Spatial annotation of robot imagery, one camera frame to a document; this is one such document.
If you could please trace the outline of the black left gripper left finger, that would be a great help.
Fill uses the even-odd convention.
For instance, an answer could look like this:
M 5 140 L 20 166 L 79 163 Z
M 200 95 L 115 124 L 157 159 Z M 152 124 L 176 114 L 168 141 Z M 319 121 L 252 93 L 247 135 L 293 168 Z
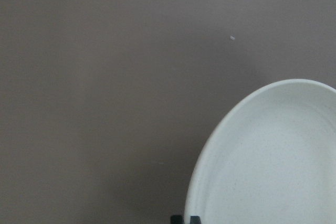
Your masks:
M 183 216 L 182 215 L 171 215 L 170 224 L 183 224 Z

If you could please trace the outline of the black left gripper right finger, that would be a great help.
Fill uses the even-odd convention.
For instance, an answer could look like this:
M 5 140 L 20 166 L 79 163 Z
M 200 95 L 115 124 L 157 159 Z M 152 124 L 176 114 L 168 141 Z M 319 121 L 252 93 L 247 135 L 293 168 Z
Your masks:
M 190 224 L 202 224 L 200 216 L 190 216 Z

